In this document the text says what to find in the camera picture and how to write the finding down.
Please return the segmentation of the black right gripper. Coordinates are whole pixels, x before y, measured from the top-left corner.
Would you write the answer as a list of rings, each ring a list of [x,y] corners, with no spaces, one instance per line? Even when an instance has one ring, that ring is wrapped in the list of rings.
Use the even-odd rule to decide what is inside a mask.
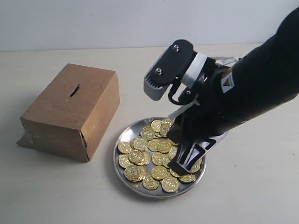
[[[233,67],[209,57],[194,57],[180,82],[191,92],[192,104],[175,118],[167,133],[168,139],[179,144],[168,166],[186,175],[236,126],[236,115],[224,101],[222,87],[234,86]]]

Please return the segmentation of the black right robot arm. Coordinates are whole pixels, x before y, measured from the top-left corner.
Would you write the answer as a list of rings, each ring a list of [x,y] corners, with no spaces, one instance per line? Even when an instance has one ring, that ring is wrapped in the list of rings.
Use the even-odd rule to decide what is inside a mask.
[[[167,136],[179,143],[221,135],[299,92],[299,11],[294,9],[265,43],[232,67],[199,82],[198,104],[176,117]]]

